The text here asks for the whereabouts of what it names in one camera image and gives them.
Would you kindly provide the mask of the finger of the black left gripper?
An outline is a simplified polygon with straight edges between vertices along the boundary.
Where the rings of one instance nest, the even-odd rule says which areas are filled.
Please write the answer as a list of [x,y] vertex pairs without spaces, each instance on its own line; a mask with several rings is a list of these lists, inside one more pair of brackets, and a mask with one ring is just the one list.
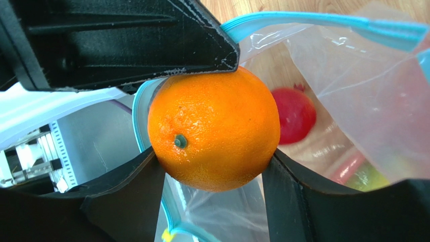
[[200,1],[1,1],[1,90],[90,91],[237,69]]

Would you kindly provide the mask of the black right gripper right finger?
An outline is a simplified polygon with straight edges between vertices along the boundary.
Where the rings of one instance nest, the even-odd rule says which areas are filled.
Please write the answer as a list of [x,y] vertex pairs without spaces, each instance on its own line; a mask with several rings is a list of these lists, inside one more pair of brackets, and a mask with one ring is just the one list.
[[361,192],[276,151],[262,174],[271,241],[429,241],[429,181]]

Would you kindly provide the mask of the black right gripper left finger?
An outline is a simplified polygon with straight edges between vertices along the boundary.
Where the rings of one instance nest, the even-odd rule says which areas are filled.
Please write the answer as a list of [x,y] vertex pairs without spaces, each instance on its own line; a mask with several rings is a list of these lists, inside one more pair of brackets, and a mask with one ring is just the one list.
[[148,148],[65,193],[1,189],[1,241],[154,241],[164,179]]

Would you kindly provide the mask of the small red fake fruit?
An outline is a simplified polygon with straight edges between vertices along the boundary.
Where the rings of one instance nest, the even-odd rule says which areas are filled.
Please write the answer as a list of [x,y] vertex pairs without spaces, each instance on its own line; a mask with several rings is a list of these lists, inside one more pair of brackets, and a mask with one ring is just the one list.
[[316,123],[313,101],[301,84],[272,91],[280,119],[280,145],[290,145],[307,137]]

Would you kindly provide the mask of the orange fake fruit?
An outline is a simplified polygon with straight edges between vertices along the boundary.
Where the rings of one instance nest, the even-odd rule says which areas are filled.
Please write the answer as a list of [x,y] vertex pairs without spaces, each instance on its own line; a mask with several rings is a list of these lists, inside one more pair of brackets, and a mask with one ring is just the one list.
[[168,78],[150,106],[147,131],[172,178],[224,192],[266,169],[280,140],[280,120],[268,87],[239,67]]

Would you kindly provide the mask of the clear zip top bag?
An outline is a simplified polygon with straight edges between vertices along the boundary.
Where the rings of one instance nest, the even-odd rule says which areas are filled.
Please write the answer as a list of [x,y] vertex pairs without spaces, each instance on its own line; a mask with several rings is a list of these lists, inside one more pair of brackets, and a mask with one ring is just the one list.
[[167,169],[156,241],[429,241],[429,25],[260,12],[222,28],[232,74],[144,83],[140,151]]

